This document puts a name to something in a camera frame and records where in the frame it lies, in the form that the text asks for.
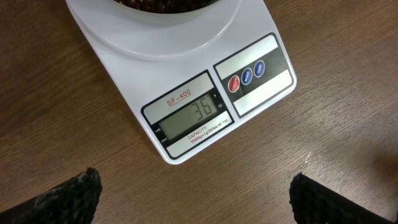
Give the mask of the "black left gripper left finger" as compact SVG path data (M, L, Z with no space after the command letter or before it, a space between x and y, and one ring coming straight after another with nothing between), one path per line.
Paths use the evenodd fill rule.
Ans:
M90 224L102 189L99 172L89 167L62 184L1 212L1 223Z

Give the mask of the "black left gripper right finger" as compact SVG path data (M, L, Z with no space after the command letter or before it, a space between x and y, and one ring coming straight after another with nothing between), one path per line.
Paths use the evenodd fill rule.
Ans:
M290 183L289 196L298 224L393 224L301 173Z

